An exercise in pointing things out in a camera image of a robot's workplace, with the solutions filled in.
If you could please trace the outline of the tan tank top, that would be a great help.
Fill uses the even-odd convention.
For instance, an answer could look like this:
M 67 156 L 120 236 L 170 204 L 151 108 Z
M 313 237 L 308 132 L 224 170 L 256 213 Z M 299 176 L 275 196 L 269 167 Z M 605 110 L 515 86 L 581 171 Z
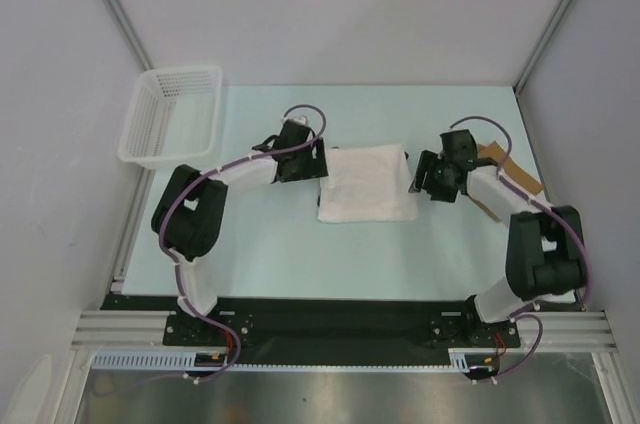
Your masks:
M 488 146 L 478 144 L 477 148 L 479 158 L 490 158 L 496 163 L 506 156 L 506 151 L 496 141 L 491 142 Z M 542 183 L 516 164 L 511 157 L 506 160 L 504 171 L 509 178 L 530 194 L 536 197 L 544 196 L 544 186 Z M 495 222 L 500 222 L 504 225 L 508 224 L 506 216 L 495 213 L 497 209 L 495 204 L 489 204 L 486 199 L 477 199 L 475 196 L 470 196 L 470 199 Z

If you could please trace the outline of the white tank top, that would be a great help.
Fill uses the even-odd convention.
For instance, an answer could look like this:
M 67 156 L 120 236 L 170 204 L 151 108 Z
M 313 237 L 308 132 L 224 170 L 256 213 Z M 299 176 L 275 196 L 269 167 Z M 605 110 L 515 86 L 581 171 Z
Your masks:
M 330 149 L 320 180 L 318 219 L 325 224 L 412 221 L 417 197 L 400 144 Z

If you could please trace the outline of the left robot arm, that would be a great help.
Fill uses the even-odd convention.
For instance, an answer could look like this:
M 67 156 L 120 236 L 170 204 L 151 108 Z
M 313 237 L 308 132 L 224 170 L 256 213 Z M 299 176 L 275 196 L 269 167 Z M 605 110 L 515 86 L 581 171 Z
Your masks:
M 219 239 L 228 199 L 262 186 L 327 175 L 322 134 L 296 119 L 285 120 L 279 134 L 236 161 L 208 172 L 186 164 L 175 168 L 151 228 L 172 262 L 178 306 L 189 314 L 185 329 L 197 342 L 210 343 L 221 331 L 220 318 L 211 313 L 218 301 L 213 268 L 203 258 Z

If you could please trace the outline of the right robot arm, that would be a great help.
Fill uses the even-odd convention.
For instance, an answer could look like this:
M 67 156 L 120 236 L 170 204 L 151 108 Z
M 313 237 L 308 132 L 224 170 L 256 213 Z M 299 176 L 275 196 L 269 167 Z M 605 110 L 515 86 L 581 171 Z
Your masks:
M 579 212 L 538 198 L 508 174 L 512 141 L 501 153 L 479 149 L 467 129 L 440 135 L 438 152 L 421 152 L 409 190 L 437 202 L 466 196 L 508 228 L 504 276 L 467 300 L 463 337 L 484 345 L 497 323 L 511 320 L 539 299 L 581 292 L 589 295 L 590 268 Z

